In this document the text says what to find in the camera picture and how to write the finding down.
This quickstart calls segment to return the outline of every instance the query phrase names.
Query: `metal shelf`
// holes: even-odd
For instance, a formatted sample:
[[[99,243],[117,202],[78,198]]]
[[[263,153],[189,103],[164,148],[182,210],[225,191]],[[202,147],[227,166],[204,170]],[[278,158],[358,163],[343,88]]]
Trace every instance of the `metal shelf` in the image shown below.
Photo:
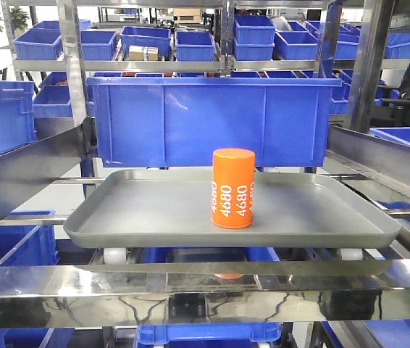
[[[406,69],[410,59],[384,59],[383,69]],[[236,70],[313,70],[314,60],[272,60],[272,61],[234,61],[233,68]],[[353,69],[354,60],[335,60],[335,69]]]
[[[80,7],[204,7],[217,9],[226,1],[220,0],[77,0]],[[9,6],[55,6],[56,0],[7,0]]]
[[[20,71],[65,71],[64,61],[56,60],[15,60],[14,66]],[[84,62],[86,71],[131,71],[137,72],[219,72],[225,68],[224,62],[135,62],[96,61]]]

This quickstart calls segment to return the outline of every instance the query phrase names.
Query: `orange object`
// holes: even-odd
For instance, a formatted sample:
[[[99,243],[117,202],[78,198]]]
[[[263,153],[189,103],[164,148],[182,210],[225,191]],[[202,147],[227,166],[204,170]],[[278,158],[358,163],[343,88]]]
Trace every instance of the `orange object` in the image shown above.
[[[252,222],[255,153],[218,149],[213,153],[212,221],[223,228],[244,228]]]

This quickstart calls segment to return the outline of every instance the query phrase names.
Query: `orange cylinder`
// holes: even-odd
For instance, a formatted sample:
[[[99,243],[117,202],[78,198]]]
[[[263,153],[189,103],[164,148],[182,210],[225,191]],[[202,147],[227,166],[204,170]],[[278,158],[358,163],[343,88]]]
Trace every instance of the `orange cylinder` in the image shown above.
[[[218,149],[213,153],[212,221],[223,228],[251,224],[254,205],[255,153]]]

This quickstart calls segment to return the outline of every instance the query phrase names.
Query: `metal post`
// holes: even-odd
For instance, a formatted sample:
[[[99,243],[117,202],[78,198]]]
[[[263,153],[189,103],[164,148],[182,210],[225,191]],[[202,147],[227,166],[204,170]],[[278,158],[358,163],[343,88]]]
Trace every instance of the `metal post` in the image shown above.
[[[13,40],[15,39],[15,34],[12,29],[12,16],[10,15],[10,8],[9,8],[9,5],[7,4],[7,0],[1,0],[1,6],[2,6],[2,15],[4,16],[5,32],[7,34],[7,39],[9,40],[10,53],[12,54],[12,59],[15,59],[17,56],[17,52],[15,51],[15,46],[13,44]],[[17,79],[17,81],[23,81],[23,74],[17,69],[14,69],[14,71],[15,71],[15,78]]]
[[[365,0],[346,127],[367,133],[395,0]]]
[[[81,51],[80,23],[76,0],[57,0],[64,58],[67,63],[73,121],[75,125],[87,118],[85,70]]]
[[[343,0],[325,0],[322,5],[321,26],[314,61],[314,72],[320,78],[330,78],[332,75],[342,8]]]

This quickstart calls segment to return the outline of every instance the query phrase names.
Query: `metal bar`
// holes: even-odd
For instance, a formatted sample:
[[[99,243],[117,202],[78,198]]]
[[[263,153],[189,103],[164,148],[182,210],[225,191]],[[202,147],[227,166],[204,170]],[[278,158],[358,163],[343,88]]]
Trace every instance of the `metal bar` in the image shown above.
[[[59,13],[60,32],[67,80],[71,94],[73,122],[83,123],[89,112],[86,111],[87,92],[85,89],[85,68],[81,46],[80,21],[76,0],[56,0]]]
[[[73,128],[0,155],[0,219],[77,165],[82,149]]]
[[[395,0],[365,0],[358,54],[346,117],[346,127],[369,131]]]
[[[56,0],[7,0],[7,3],[9,6],[55,6]],[[204,7],[212,9],[220,8],[222,0],[77,0],[76,4],[91,7]]]
[[[12,29],[12,16],[10,14],[10,7],[7,3],[7,0],[1,0],[1,7],[2,15],[4,18],[5,32],[7,34],[7,40],[9,41],[10,54],[12,55],[12,59],[14,59],[17,56],[17,52],[15,51],[15,45],[13,44],[13,40],[15,39],[15,33]],[[17,81],[23,80],[23,75],[17,68],[14,69],[14,73]]]
[[[330,126],[329,149],[410,186],[410,147],[408,146]]]
[[[332,76],[342,8],[343,0],[325,1],[322,6],[317,54],[314,61],[314,72],[319,78]]]
[[[63,225],[69,215],[7,215],[0,226]]]
[[[206,309],[175,315],[179,294]],[[243,307],[255,322],[407,319],[410,260],[0,268],[0,328],[234,322]]]

